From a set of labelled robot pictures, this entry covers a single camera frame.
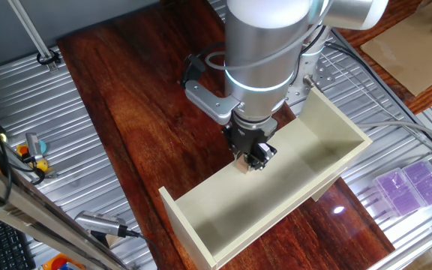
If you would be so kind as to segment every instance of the corrugated metal surface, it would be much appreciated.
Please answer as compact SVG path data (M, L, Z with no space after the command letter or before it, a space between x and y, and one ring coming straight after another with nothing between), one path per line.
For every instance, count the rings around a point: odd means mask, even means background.
M226 20L226 0L208 0L209 4L214 8L214 10L217 12L219 17L223 20L223 22Z
M58 177L38 188L72 218L82 210L117 215L139 231L64 61L55 73L34 56L0 67L0 124L13 147L25 141L26 132L36 132L46 142L46 159ZM37 265L58 253L34 239L28 241ZM122 239L111 250L128 265L156 269L140 238Z

